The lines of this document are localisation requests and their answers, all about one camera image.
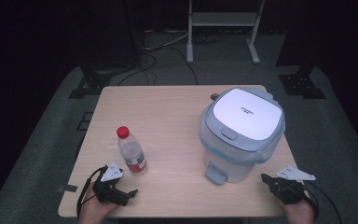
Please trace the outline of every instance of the white tag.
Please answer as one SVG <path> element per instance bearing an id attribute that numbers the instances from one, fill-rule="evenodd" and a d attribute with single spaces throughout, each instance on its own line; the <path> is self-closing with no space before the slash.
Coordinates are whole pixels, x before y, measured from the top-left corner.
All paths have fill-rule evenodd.
<path id="1" fill-rule="evenodd" d="M 102 182 L 106 182 L 113 179 L 121 178 L 123 174 L 118 169 L 118 166 L 113 161 L 112 164 L 107 168 L 106 172 L 103 174 L 103 177 L 101 178 Z"/>
<path id="2" fill-rule="evenodd" d="M 280 178 L 288 179 L 288 180 L 315 180 L 316 179 L 314 175 L 309 175 L 290 165 L 287 165 L 285 168 L 278 171 L 276 175 Z"/>

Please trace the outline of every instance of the bottle label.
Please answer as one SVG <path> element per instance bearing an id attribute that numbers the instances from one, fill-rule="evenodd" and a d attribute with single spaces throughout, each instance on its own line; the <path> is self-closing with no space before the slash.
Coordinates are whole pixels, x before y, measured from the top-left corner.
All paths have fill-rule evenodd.
<path id="1" fill-rule="evenodd" d="M 137 157 L 132 159 L 126 159 L 126 163 L 131 172 L 134 173 L 141 172 L 146 167 L 145 155 L 141 151 L 141 153 L 139 153 Z"/>

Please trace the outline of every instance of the red bottle cap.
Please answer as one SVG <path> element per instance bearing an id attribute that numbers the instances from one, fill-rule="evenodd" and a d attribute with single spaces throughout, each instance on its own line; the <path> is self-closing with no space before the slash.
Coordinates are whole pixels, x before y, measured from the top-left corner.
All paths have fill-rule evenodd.
<path id="1" fill-rule="evenodd" d="M 117 129 L 117 136 L 121 139 L 130 135 L 130 130 L 126 126 L 121 126 Z"/>

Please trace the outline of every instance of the person's right hand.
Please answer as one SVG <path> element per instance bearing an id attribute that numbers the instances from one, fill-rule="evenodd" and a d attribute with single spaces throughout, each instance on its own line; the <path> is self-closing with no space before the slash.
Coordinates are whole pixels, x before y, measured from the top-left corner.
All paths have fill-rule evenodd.
<path id="1" fill-rule="evenodd" d="M 301 200 L 299 203 L 284 204 L 276 198 L 284 210 L 287 221 L 290 224 L 312 224 L 314 223 L 313 209 L 309 203 Z"/>

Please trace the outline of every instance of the trash can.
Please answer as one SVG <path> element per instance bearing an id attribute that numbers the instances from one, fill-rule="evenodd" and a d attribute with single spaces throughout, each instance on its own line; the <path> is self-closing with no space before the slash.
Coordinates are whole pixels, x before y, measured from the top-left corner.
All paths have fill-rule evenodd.
<path id="1" fill-rule="evenodd" d="M 272 156 L 284 129 L 283 110 L 268 92 L 224 91 L 200 116 L 206 175 L 218 185 L 243 181 L 255 164 Z"/>

